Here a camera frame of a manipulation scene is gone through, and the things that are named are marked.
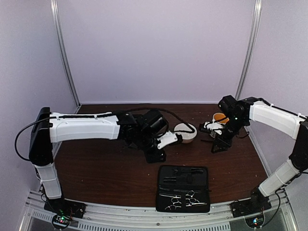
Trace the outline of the black tool case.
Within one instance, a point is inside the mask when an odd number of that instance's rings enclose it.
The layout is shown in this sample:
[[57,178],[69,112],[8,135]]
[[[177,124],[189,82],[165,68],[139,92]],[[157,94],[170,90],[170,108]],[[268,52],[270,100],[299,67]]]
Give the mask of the black tool case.
[[[192,168],[203,169],[203,174],[174,174],[174,169],[190,170]],[[162,165],[158,170],[157,176],[157,193],[155,208],[158,212],[167,213],[208,213],[210,211],[210,190],[209,190],[209,173],[207,167],[189,167],[189,166],[172,166]],[[200,202],[206,202],[203,206],[186,207],[185,194],[188,191],[195,191],[195,198]],[[169,205],[169,198],[160,198],[159,194],[180,195],[182,208],[175,211],[165,210]]]

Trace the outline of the silver thinning scissors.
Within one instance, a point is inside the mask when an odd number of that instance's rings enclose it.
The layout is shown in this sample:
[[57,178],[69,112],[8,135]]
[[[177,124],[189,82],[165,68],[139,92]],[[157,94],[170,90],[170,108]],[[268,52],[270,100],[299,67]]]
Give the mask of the silver thinning scissors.
[[170,203],[165,207],[165,210],[175,211],[178,208],[182,208],[181,196],[171,194],[159,194],[160,198],[169,198]]

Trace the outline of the silver straight hair scissors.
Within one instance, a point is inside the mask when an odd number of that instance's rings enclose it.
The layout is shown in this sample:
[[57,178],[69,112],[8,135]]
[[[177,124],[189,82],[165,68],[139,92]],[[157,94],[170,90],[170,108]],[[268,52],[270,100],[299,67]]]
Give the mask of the silver straight hair scissors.
[[186,207],[190,206],[203,206],[207,205],[206,202],[200,202],[197,198],[195,198],[195,191],[188,191],[185,194]]

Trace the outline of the black hair clip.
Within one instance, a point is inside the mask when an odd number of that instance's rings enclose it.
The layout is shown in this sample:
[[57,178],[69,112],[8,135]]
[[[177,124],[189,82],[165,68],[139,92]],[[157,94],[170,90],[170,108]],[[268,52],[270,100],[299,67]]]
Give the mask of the black hair clip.
[[213,142],[213,140],[205,140],[205,139],[200,139],[200,141],[202,141],[202,142],[208,142],[208,143],[212,143],[212,142]]
[[203,174],[204,170],[199,168],[192,168],[190,170],[183,170],[183,169],[174,169],[174,174],[182,175],[182,174]]

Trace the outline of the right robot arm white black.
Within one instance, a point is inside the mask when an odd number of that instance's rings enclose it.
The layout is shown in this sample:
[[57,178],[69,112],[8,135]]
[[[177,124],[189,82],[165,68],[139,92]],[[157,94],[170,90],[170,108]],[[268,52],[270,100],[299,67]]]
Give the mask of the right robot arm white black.
[[252,126],[262,153],[269,152],[272,163],[271,174],[251,192],[247,209],[257,212],[268,201],[268,197],[278,189],[287,186],[293,179],[308,169],[308,118],[279,108],[263,98],[248,97],[236,100],[224,96],[218,103],[219,109],[228,119],[218,126],[212,122],[216,133],[212,153],[224,152],[231,148],[232,140],[239,135],[240,129]]

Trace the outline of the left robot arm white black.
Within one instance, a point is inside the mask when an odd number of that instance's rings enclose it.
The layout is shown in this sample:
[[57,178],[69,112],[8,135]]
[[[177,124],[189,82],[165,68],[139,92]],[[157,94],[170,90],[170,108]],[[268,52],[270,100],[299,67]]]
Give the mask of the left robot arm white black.
[[159,134],[166,126],[167,121],[158,110],[143,115],[131,112],[70,115],[51,113],[49,108],[43,108],[31,132],[29,160],[39,174],[47,199],[51,199],[51,207],[64,214],[69,210],[69,202],[62,198],[53,143],[85,139],[125,140],[142,150],[148,163],[164,162],[163,148],[178,140],[173,132]]

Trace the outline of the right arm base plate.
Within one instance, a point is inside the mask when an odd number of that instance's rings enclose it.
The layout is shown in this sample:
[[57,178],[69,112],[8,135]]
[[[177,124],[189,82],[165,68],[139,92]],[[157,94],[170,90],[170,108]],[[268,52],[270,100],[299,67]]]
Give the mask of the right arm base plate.
[[270,202],[262,202],[261,204],[253,204],[251,199],[242,201],[234,201],[230,204],[231,212],[234,218],[248,216],[255,213],[261,213],[264,210],[271,209]]

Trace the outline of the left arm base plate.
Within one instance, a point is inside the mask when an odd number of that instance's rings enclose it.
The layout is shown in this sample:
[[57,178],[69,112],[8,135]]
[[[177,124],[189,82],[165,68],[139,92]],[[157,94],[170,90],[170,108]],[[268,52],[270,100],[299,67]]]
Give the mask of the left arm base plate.
[[86,205],[81,202],[69,201],[66,199],[47,200],[44,209],[60,216],[69,218],[83,218]]

